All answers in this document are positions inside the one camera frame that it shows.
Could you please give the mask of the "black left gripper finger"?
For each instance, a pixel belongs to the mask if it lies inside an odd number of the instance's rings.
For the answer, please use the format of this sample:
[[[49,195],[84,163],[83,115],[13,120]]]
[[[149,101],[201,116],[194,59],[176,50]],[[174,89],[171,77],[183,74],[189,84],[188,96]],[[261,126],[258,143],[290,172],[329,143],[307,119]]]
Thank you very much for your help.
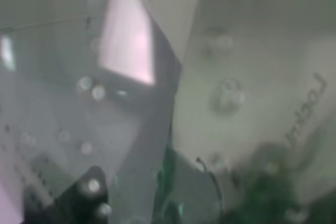
[[[108,223],[108,215],[99,211],[109,199],[106,175],[99,166],[89,168],[48,206],[31,190],[25,189],[23,195],[23,223]]]

